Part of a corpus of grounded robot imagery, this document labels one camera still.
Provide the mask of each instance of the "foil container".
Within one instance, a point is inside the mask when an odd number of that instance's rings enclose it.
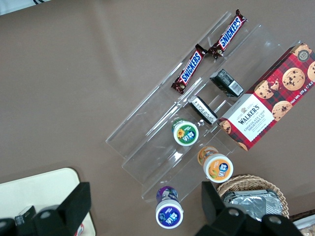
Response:
[[[222,199],[227,207],[236,207],[258,221],[261,221],[266,214],[281,215],[282,213],[281,201],[271,189],[228,191]]]

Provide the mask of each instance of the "red tartan box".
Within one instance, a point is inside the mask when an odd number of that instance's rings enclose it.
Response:
[[[315,53],[304,43],[288,49],[219,119],[219,125],[249,150],[315,84]]]

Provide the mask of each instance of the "candy bar wrapper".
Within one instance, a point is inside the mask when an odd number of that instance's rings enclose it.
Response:
[[[202,59],[207,54],[207,50],[203,49],[199,44],[196,45],[196,51],[190,57],[187,65],[181,72],[180,76],[172,84],[172,88],[175,89],[177,92],[183,94],[185,88],[192,78],[193,74],[197,70],[198,66],[200,65]]]
[[[247,19],[241,15],[240,10],[236,10],[236,15],[226,31],[221,35],[220,39],[208,50],[215,59],[222,57],[228,44],[232,41],[236,33],[240,30]]]
[[[81,224],[78,228],[78,230],[75,232],[74,236],[80,236],[84,231],[84,225]]]

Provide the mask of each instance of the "yogurt cup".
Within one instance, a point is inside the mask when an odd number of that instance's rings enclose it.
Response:
[[[182,118],[177,118],[173,121],[172,131],[175,141],[182,146],[193,145],[199,137],[197,126]]]
[[[214,183],[223,183],[233,174],[232,162],[215,147],[203,147],[198,153],[198,162],[207,178]]]
[[[161,188],[157,192],[157,223],[165,229],[173,229],[183,221],[183,209],[179,204],[176,190],[170,186]]]

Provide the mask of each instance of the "chocolate chip cookie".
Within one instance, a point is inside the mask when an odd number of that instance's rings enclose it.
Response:
[[[256,95],[262,99],[271,98],[274,93],[269,88],[269,84],[266,80],[261,81],[254,89]]]
[[[227,120],[224,120],[222,121],[219,126],[221,126],[225,131],[226,133],[230,134],[231,133],[231,124],[230,122],[228,122]]]
[[[245,144],[238,142],[238,145],[239,145],[242,149],[244,149],[245,151],[248,151],[248,149],[247,149],[247,147],[246,147]]]
[[[279,121],[292,107],[292,104],[288,101],[276,103],[272,109],[272,115],[275,121]]]
[[[309,69],[307,70],[307,76],[310,80],[315,80],[315,61],[310,64]]]
[[[299,52],[302,50],[306,50],[309,53],[312,52],[312,50],[308,47],[307,44],[301,43],[299,45],[296,45],[294,48],[292,48],[291,53],[294,54],[296,57],[299,55]]]
[[[279,89],[279,82],[275,81],[274,85],[272,85],[270,88],[273,89],[273,90],[277,90],[278,91],[278,89]]]
[[[282,83],[284,87],[290,91],[296,91],[300,89],[305,82],[304,72],[296,67],[287,70],[282,77]]]

